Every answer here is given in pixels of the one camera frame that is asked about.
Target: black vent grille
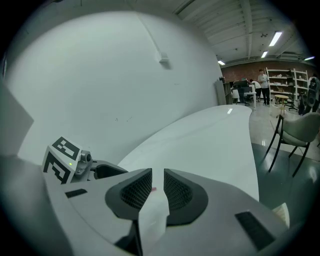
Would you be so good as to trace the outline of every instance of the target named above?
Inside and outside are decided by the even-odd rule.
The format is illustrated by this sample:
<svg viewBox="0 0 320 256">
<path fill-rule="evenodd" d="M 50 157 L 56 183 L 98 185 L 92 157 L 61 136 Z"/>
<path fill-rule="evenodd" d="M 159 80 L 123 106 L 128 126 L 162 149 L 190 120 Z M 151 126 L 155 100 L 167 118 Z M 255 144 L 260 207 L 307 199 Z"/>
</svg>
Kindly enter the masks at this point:
<svg viewBox="0 0 320 256">
<path fill-rule="evenodd" d="M 167 172 L 164 172 L 164 192 L 168 199 L 170 211 L 183 208 L 193 197 L 192 189 L 189 186 Z"/>
<path fill-rule="evenodd" d="M 152 190 L 152 172 L 148 172 L 131 184 L 124 187 L 121 199 L 129 206 L 140 211 Z"/>
<path fill-rule="evenodd" d="M 235 217 L 258 250 L 262 250 L 275 240 L 251 212 L 241 212 Z"/>
</svg>

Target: shiny floor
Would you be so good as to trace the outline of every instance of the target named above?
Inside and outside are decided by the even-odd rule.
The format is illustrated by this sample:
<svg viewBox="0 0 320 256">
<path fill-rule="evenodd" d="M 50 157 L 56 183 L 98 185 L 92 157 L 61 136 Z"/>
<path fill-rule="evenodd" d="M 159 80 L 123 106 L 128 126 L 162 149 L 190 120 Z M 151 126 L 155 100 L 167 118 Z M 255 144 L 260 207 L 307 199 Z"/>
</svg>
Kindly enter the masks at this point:
<svg viewBox="0 0 320 256">
<path fill-rule="evenodd" d="M 295 177 L 292 177 L 301 156 L 280 150 L 271 172 L 268 172 L 276 149 L 271 148 L 266 158 L 267 146 L 252 143 L 259 186 L 259 201 L 269 209 L 286 203 L 290 227 L 308 217 L 319 192 L 320 163 L 305 158 Z"/>
<path fill-rule="evenodd" d="M 270 115 L 271 107 L 263 106 L 263 102 L 257 102 L 256 110 L 253 108 L 253 102 L 249 107 L 252 109 L 249 132 L 258 178 L 259 200 L 269 209 L 286 203 L 290 227 L 293 227 L 306 220 L 318 195 L 320 186 L 320 148 L 317 147 L 320 142 L 319 136 L 317 135 L 310 144 L 306 158 L 294 178 L 292 174 L 305 149 L 298 148 L 289 158 L 290 152 L 294 149 L 292 145 L 281 144 L 274 166 L 269 173 L 268 170 L 279 142 L 279 135 L 275 137 L 266 158 L 264 155 L 275 132 L 278 118 Z M 285 109 L 285 118 L 290 120 L 300 118 L 296 110 L 289 111 L 288 107 Z"/>
<path fill-rule="evenodd" d="M 252 143 L 262 146 L 269 146 L 271 139 L 274 135 L 275 128 L 277 126 L 278 118 L 270 115 L 271 107 L 263 106 L 263 102 L 256 103 L 256 110 L 253 108 L 253 102 L 250 103 L 252 114 L 249 120 L 250 139 Z M 300 118 L 296 110 L 290 110 L 289 107 L 285 107 L 285 118 L 290 120 L 296 120 Z M 272 148 L 276 149 L 279 142 L 279 135 L 277 135 L 272 144 Z M 315 140 L 310 144 L 309 150 L 306 153 L 306 157 L 320 161 L 320 146 L 317 145 L 320 142 L 320 137 L 317 135 Z M 295 147 L 292 145 L 281 144 L 280 150 L 291 152 Z M 294 152 L 296 155 L 302 156 L 305 149 L 303 147 L 297 148 Z"/>
</svg>

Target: white curved surface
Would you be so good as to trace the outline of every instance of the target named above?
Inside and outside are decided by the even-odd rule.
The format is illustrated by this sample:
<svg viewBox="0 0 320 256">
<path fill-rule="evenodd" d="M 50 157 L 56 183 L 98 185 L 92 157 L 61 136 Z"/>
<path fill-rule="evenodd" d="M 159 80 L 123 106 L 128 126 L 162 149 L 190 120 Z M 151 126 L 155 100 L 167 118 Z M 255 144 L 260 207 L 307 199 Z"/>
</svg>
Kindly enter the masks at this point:
<svg viewBox="0 0 320 256">
<path fill-rule="evenodd" d="M 128 171 L 152 168 L 157 190 L 163 190 L 164 168 L 172 168 L 231 184 L 259 201 L 249 134 L 251 112 L 241 105 L 196 112 L 145 140 L 118 165 Z"/>
</svg>

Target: computer monitor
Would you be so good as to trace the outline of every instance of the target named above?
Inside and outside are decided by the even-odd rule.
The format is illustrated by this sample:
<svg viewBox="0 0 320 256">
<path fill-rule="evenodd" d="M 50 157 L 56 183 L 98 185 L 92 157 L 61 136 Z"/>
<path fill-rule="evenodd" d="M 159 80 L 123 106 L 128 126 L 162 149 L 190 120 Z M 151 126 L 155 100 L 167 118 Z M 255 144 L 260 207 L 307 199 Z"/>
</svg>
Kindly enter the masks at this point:
<svg viewBox="0 0 320 256">
<path fill-rule="evenodd" d="M 233 83 L 234 88 L 243 88 L 248 86 L 249 86 L 248 80 L 239 80 Z"/>
</svg>

